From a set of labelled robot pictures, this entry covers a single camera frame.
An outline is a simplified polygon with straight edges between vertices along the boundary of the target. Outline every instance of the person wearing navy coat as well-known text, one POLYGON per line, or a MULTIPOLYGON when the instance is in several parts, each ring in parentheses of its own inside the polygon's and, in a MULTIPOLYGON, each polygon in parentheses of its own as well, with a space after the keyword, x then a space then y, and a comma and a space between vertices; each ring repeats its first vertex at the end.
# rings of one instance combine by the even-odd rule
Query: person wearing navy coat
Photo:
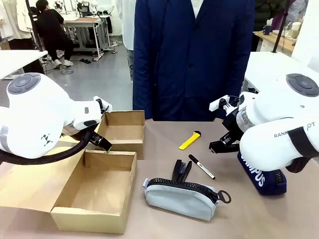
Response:
POLYGON ((133 109, 146 119, 211 121, 238 96, 251 50, 254 0, 137 0, 133 109))

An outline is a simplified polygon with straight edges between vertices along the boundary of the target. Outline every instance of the open cardboard box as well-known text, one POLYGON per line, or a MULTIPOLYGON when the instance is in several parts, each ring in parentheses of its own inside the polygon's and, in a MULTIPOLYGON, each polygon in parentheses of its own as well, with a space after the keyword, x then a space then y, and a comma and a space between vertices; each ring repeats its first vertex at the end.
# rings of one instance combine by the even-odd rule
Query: open cardboard box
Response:
MULTIPOLYGON (((144 111, 114 111, 106 113, 95 132, 112 144, 112 151, 136 152, 137 159, 143 159, 144 111)), ((62 136, 59 146, 74 146, 79 141, 62 136)), ((102 150, 91 143, 86 149, 102 150)))
POLYGON ((63 231, 123 234, 136 163, 134 152, 86 150, 56 163, 15 165, 0 179, 0 206, 51 213, 63 231))

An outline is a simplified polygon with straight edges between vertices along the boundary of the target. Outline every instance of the shoe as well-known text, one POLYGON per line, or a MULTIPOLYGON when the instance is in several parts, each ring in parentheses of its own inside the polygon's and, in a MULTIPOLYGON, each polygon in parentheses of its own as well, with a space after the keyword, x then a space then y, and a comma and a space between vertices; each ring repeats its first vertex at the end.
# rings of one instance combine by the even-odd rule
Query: shoe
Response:
POLYGON ((62 63, 58 59, 54 60, 55 69, 59 69, 61 66, 62 66, 62 63))
POLYGON ((73 66, 73 62, 72 61, 68 61, 68 60, 64 60, 64 65, 65 66, 73 66))

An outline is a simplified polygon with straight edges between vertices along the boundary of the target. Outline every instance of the table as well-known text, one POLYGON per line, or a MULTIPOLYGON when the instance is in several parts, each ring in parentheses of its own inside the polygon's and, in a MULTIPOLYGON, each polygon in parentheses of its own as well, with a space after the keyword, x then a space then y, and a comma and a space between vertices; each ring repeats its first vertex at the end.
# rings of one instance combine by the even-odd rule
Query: table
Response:
MULTIPOLYGON (((274 49, 278 35, 272 32, 269 35, 264 35, 262 32, 255 32, 254 34, 263 39, 263 44, 261 46, 260 51, 272 51, 274 49)), ((293 43, 295 42, 295 40, 290 40, 282 36, 279 40, 277 51, 283 52, 286 55, 291 56, 295 48, 293 46, 293 43)))
MULTIPOLYGON (((300 239, 318 237, 319 169, 311 160, 299 174, 283 170, 288 192, 262 197, 237 160, 236 153, 212 154, 211 141, 226 130, 215 122, 146 122, 144 160, 138 161, 126 233, 123 236, 58 231, 46 213, 0 208, 2 239, 300 239), (202 137, 185 151, 178 147, 194 130, 202 137), (215 176, 212 181, 193 164, 187 181, 225 190, 232 196, 228 205, 220 203, 210 222, 204 222, 150 207, 145 202, 142 183, 146 178, 171 178, 177 159, 188 162, 197 157, 215 176)), ((0 166, 0 175, 9 164, 0 166)))
POLYGON ((76 29, 80 47, 74 48, 74 51, 97 51, 98 57, 95 59, 96 61, 102 57, 104 50, 114 51, 114 48, 110 48, 111 45, 106 21, 101 20, 98 17, 79 17, 76 20, 65 20, 64 22, 68 35, 70 35, 69 27, 74 27, 76 29), (89 39, 86 30, 87 27, 93 28, 96 48, 85 46, 85 43, 89 39))
POLYGON ((0 80, 46 54, 38 50, 0 50, 0 80))
POLYGON ((248 90, 248 84, 258 92, 270 89, 275 80, 291 73, 303 74, 319 84, 319 73, 283 53, 251 52, 242 91, 248 90))

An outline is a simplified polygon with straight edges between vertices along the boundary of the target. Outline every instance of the floor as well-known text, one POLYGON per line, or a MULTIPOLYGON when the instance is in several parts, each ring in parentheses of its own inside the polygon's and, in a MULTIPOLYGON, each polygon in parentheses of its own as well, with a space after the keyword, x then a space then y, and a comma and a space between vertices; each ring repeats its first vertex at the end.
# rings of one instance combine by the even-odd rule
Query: floor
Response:
MULTIPOLYGON (((48 71, 47 75, 58 83, 76 101, 90 101, 99 96, 113 105, 113 110, 131 110, 133 82, 130 78, 126 48, 116 47, 117 54, 107 52, 91 64, 80 62, 81 58, 92 60, 89 55, 74 55, 74 72, 62 75, 60 70, 48 71)), ((6 87, 10 81, 0 81, 0 106, 8 107, 6 87)))

